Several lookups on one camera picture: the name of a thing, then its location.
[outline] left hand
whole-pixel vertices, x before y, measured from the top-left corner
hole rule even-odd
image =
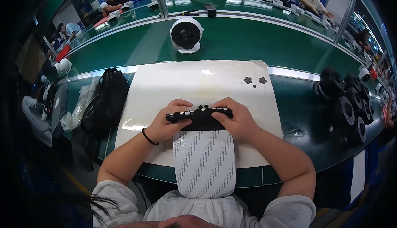
[[[335,15],[332,13],[332,12],[330,12],[330,11],[328,11],[328,15],[327,15],[329,18],[334,18],[335,17]]]
[[[182,128],[190,125],[192,123],[192,120],[190,118],[187,118],[184,120],[180,120],[177,123],[171,123],[166,119],[166,114],[188,111],[186,107],[191,107],[192,105],[192,103],[182,99],[171,101],[168,106],[160,110],[151,125],[146,128],[146,136],[154,143],[171,138]]]

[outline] black hair tie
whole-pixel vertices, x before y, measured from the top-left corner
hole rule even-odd
[[[146,128],[143,128],[143,129],[142,129],[142,134],[144,135],[144,137],[146,137],[146,139],[147,139],[152,145],[157,146],[159,143],[154,143],[152,140],[150,140],[150,139],[146,136],[145,132],[143,131],[143,130],[145,130],[145,129],[146,129]]]

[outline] plastic bag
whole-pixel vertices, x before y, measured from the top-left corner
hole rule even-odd
[[[98,79],[95,78],[92,80],[92,83],[90,85],[81,87],[79,91],[80,96],[73,113],[71,114],[70,112],[67,112],[61,119],[61,125],[65,132],[72,131],[77,126],[79,126],[84,111],[92,100],[92,95],[95,92],[97,84]]]

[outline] roll of adhesive tape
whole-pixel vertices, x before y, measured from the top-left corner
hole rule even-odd
[[[234,192],[234,143],[229,132],[180,131],[173,141],[175,176],[182,196],[212,199]]]

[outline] white shirt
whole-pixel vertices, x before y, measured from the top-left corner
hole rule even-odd
[[[284,196],[273,200],[258,221],[256,217],[250,216],[245,203],[235,196],[220,199],[188,199],[182,197],[178,190],[174,190],[151,205],[145,214],[138,214],[136,195],[121,183],[101,181],[92,191],[92,195],[114,200],[120,208],[118,211],[111,204],[98,202],[109,208],[109,217],[95,206],[91,206],[105,221],[105,224],[100,223],[93,216],[94,227],[113,227],[136,221],[164,221],[171,217],[191,214],[224,228],[301,228],[309,227],[316,216],[316,207],[306,196]]]
[[[306,1],[309,2],[309,4],[312,5],[318,13],[323,13],[327,10],[325,9],[324,5],[320,2],[320,0],[306,0]]]

